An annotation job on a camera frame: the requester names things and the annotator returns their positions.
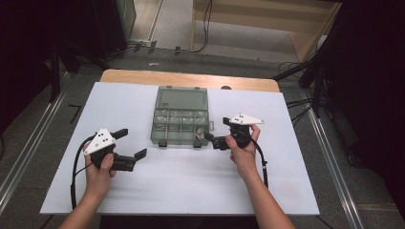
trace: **clear plastic box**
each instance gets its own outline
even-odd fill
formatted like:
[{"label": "clear plastic box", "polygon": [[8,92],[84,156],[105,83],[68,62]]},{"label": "clear plastic box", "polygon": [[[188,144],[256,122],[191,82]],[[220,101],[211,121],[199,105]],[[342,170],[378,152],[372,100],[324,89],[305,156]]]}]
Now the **clear plastic box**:
[{"label": "clear plastic box", "polygon": [[151,132],[154,144],[200,148],[208,144],[204,131],[209,131],[206,89],[159,87]]}]

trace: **floor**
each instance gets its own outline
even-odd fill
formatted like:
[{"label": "floor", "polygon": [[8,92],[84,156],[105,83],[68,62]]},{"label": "floor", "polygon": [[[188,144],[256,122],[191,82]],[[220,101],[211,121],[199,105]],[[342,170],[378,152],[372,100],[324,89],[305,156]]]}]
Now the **floor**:
[{"label": "floor", "polygon": [[[188,8],[188,2],[164,0],[161,3],[158,0],[136,0],[138,19],[131,40],[142,41],[146,44],[157,40],[157,47],[162,48],[181,46],[191,49],[192,46],[199,47],[203,41],[201,25],[197,25],[196,42],[192,43],[189,39],[190,30],[184,29],[184,27],[189,27],[190,23],[179,23],[179,27],[175,30],[168,30],[168,25],[164,24],[164,22],[173,24],[173,21],[166,18],[169,15],[178,16],[179,18],[176,20],[188,17],[188,15],[171,11]],[[249,31],[249,35],[240,36],[244,31]],[[271,40],[275,43],[263,42],[262,39],[259,39],[262,36],[271,36]],[[148,54],[147,50],[141,50],[140,52],[123,53],[108,63],[113,68],[128,70],[268,78],[291,67],[289,63],[282,64],[283,62],[297,61],[289,39],[283,31],[264,31],[212,24],[210,25],[209,41],[207,49],[198,54],[186,53],[175,57],[171,52]],[[49,219],[49,216],[42,216],[38,213],[46,196],[47,187],[52,182],[54,171],[75,130],[75,124],[79,118],[79,116],[75,118],[76,105],[86,103],[93,84],[99,80],[101,74],[102,71],[96,66],[87,64],[83,65],[79,74],[65,74],[62,71],[65,91],[62,92],[63,96],[58,103],[48,103],[50,87],[45,89],[5,131],[3,138],[6,154],[0,161],[0,180],[2,180],[0,203],[7,202],[7,205],[1,205],[3,208],[0,208],[2,228],[40,228]],[[296,76],[279,82],[286,101],[303,99],[303,90],[297,86],[299,77],[298,73]],[[291,108],[290,116],[295,117],[304,109],[305,105]],[[49,126],[38,125],[45,111],[51,122]],[[325,153],[320,147],[319,137],[314,131],[312,121],[310,115],[304,115],[297,123],[295,132],[314,194],[317,196],[321,215],[319,219],[300,216],[290,216],[290,218],[297,228],[354,228],[345,214],[342,198],[337,192],[338,186],[330,174],[329,164],[326,163]],[[323,125],[335,161],[361,218],[362,228],[405,228],[404,220],[396,210],[381,178],[367,168],[353,168],[348,162],[347,150],[340,140],[333,122],[323,111],[319,121]],[[37,125],[39,128],[44,127],[43,132],[38,131]],[[32,133],[40,135],[36,143],[34,137],[31,137]],[[27,142],[34,142],[33,147],[28,149]],[[23,160],[27,162],[25,166],[21,162]],[[13,169],[13,166],[21,166],[21,169],[17,171]],[[4,187],[10,177],[19,179],[19,182],[15,186],[11,186],[11,190],[13,190],[11,194],[4,195],[6,193]],[[45,228],[56,227],[64,218],[64,216],[53,217]],[[194,228],[190,226],[193,223],[183,225],[176,224],[178,222],[171,223],[175,228]],[[99,217],[96,217],[92,228],[98,228],[98,225]]]}]

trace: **white sheet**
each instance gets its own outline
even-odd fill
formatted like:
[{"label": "white sheet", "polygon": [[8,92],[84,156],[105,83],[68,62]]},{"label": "white sheet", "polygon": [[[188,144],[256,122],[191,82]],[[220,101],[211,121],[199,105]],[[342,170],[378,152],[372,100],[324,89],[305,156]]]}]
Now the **white sheet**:
[{"label": "white sheet", "polygon": [[[101,127],[115,132],[129,129],[115,152],[132,156],[143,148],[146,158],[134,172],[118,172],[98,212],[122,215],[251,215],[252,207],[229,151],[170,146],[150,140],[158,86],[96,83],[79,119],[41,214],[72,211],[70,185],[75,153],[80,143]],[[259,145],[268,161],[269,190],[283,210],[292,215],[318,215],[308,173],[282,94],[208,89],[214,135],[228,135],[222,118],[244,113],[265,121]],[[257,166],[261,160],[257,154]],[[84,167],[81,157],[77,169]],[[85,189],[85,173],[76,177],[77,202]]]}]

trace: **black cable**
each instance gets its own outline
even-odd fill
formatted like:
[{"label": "black cable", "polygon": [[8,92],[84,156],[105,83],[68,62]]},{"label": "black cable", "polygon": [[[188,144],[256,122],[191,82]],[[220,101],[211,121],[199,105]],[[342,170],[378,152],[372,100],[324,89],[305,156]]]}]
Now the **black cable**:
[{"label": "black cable", "polygon": [[3,159],[4,154],[6,153],[6,144],[4,143],[4,139],[0,136],[1,141],[1,151],[0,151],[0,160]]},{"label": "black cable", "polygon": [[83,169],[81,169],[81,170],[79,170],[79,171],[77,171],[77,173],[75,173],[75,177],[81,172],[81,171],[83,171],[83,170],[85,170],[85,169],[87,169],[89,166],[91,166],[93,164],[93,162],[92,163],[90,163],[90,164],[88,164],[88,165],[86,165]]},{"label": "black cable", "polygon": [[265,186],[268,188],[268,180],[267,180],[267,161],[265,161],[265,156],[263,155],[262,149],[260,148],[259,144],[252,138],[250,138],[250,141],[253,142],[253,145],[256,147],[257,151],[260,154],[260,157],[262,159],[262,169],[263,169],[263,182]]},{"label": "black cable", "polygon": [[310,107],[307,107],[302,113],[299,114],[298,119],[295,121],[294,125],[292,125],[292,128],[295,128],[295,125],[297,125],[298,121],[301,119],[301,117],[304,116],[304,114],[309,111]]},{"label": "black cable", "polygon": [[50,215],[47,220],[44,222],[44,224],[42,224],[42,226],[39,229],[44,229],[47,224],[51,221],[51,219],[54,217],[54,215]]},{"label": "black cable", "polygon": [[93,136],[89,136],[87,137],[86,140],[84,140],[81,145],[79,146],[76,156],[75,156],[75,163],[74,163],[74,169],[72,172],[72,184],[71,184],[71,201],[72,201],[72,209],[74,209],[76,207],[76,197],[75,197],[75,176],[76,176],[76,169],[77,169],[77,162],[78,162],[78,158],[80,156],[80,151],[81,149],[83,149],[84,145],[90,141],[93,140],[93,138],[95,138],[96,135]]},{"label": "black cable", "polygon": [[330,229],[333,229],[327,222],[325,222],[323,219],[321,219],[319,216],[316,216],[319,220],[321,220],[325,225],[327,225]]}]

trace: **black device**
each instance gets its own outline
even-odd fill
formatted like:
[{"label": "black device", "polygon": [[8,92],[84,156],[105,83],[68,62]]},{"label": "black device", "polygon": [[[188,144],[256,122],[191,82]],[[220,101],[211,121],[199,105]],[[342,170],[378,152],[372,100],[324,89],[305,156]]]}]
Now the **black device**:
[{"label": "black device", "polygon": [[[240,125],[235,123],[230,123],[228,117],[223,117],[223,124],[230,127],[229,131],[230,134],[235,138],[236,143],[238,146],[243,149],[245,148],[250,142],[252,142],[260,154],[262,159],[262,169],[263,169],[263,183],[268,188],[268,181],[267,181],[267,161],[265,161],[265,156],[263,155],[262,149],[260,148],[259,144],[255,140],[250,137],[250,131],[248,125]],[[213,136],[207,131],[204,131],[204,138],[212,142],[212,146],[216,150],[228,150],[230,149],[226,143],[225,136]]]},{"label": "black device", "polygon": [[113,152],[114,148],[116,148],[116,144],[110,145],[104,149],[101,149],[97,152],[90,154],[92,162],[97,167],[97,169],[100,169],[101,162],[107,154],[114,155],[114,164],[111,167],[111,170],[115,170],[115,171],[132,172],[132,171],[134,171],[134,166],[137,163],[137,161],[146,157],[146,152],[147,152],[146,149],[143,149],[143,150],[137,152],[136,154],[134,154],[133,157],[131,157],[131,156],[120,156],[119,154],[114,153]]},{"label": "black device", "polygon": [[[230,134],[235,138],[240,148],[244,148],[250,143],[249,126],[230,123],[228,117],[223,118],[223,124],[230,127]],[[214,149],[222,151],[229,149],[224,136],[213,136],[209,132],[204,132],[204,137],[212,142]]]}]

